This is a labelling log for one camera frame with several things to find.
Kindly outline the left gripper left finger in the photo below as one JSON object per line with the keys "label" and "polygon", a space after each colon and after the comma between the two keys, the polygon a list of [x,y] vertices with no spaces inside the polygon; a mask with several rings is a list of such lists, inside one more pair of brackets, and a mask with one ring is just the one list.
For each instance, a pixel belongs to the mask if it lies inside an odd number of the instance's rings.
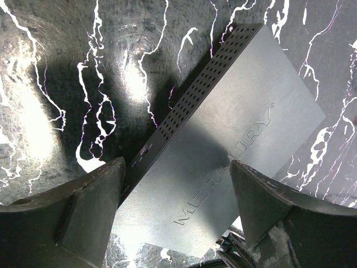
{"label": "left gripper left finger", "polygon": [[101,267],[125,177],[124,158],[1,206],[1,267]]}

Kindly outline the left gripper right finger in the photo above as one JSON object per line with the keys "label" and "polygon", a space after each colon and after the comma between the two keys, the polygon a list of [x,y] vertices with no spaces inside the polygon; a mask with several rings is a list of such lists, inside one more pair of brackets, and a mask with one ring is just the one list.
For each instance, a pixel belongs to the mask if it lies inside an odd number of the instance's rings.
{"label": "left gripper right finger", "polygon": [[294,190],[233,160],[230,176],[256,267],[356,267],[356,209]]}

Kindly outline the black network switch box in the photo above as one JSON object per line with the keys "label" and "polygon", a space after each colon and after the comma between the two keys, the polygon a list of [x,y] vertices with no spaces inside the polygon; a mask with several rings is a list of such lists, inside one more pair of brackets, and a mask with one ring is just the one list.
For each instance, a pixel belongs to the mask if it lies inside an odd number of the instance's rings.
{"label": "black network switch box", "polygon": [[270,30],[237,25],[128,166],[113,233],[203,256],[239,215],[230,163],[274,177],[324,119]]}

